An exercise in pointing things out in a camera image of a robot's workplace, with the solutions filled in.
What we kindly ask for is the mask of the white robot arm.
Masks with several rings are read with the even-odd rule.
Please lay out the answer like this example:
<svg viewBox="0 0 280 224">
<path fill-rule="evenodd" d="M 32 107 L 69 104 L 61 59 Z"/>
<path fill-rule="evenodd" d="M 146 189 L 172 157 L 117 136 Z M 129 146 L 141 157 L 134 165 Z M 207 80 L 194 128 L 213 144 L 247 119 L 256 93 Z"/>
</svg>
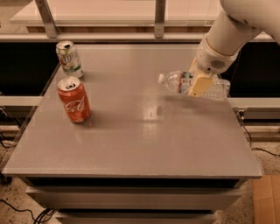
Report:
<svg viewBox="0 0 280 224">
<path fill-rule="evenodd" d="M 250 40 L 264 32 L 280 43 L 280 0 L 220 0 L 221 12 L 200 41 L 190 66 L 188 94 L 203 95 Z"/>
</svg>

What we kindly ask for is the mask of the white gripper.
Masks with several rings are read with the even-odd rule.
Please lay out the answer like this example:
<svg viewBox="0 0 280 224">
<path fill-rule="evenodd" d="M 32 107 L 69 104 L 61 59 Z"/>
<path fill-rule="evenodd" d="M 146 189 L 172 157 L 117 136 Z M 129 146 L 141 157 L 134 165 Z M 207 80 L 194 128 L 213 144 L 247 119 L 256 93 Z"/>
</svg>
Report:
<svg viewBox="0 0 280 224">
<path fill-rule="evenodd" d="M 235 62 L 237 56 L 237 53 L 227 56 L 216 52 L 207 43 L 207 38 L 203 38 L 192 62 L 192 71 L 196 75 L 192 79 L 188 94 L 191 97 L 202 96 L 214 83 L 213 77 L 208 75 L 226 72 Z"/>
</svg>

